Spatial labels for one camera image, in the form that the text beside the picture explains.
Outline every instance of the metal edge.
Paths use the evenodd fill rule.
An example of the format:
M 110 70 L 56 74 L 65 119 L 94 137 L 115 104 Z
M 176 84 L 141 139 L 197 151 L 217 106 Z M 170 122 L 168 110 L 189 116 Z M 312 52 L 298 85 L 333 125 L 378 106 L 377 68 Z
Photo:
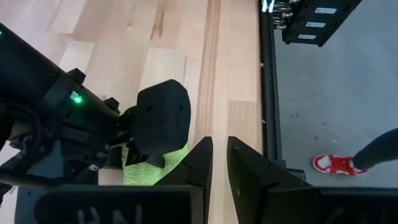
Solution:
M 263 155 L 271 161 L 284 164 L 280 141 L 274 18 L 271 13 L 262 12 L 261 3 L 259 1 Z

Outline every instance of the red sneaker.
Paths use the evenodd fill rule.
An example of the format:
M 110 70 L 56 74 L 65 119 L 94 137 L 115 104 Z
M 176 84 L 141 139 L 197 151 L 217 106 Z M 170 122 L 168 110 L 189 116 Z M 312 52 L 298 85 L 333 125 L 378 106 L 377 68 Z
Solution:
M 352 157 L 338 157 L 335 155 L 319 155 L 312 161 L 313 167 L 326 174 L 361 175 L 366 170 L 359 170 L 353 165 Z

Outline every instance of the concrete floor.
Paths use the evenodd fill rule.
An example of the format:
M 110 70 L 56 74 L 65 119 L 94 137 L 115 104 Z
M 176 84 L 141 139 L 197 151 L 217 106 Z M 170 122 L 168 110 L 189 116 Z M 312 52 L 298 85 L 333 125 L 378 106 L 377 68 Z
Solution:
M 276 34 L 283 157 L 313 185 L 398 187 L 398 161 L 359 177 L 311 165 L 318 154 L 354 156 L 398 127 L 396 9 L 395 0 L 363 0 L 322 48 Z

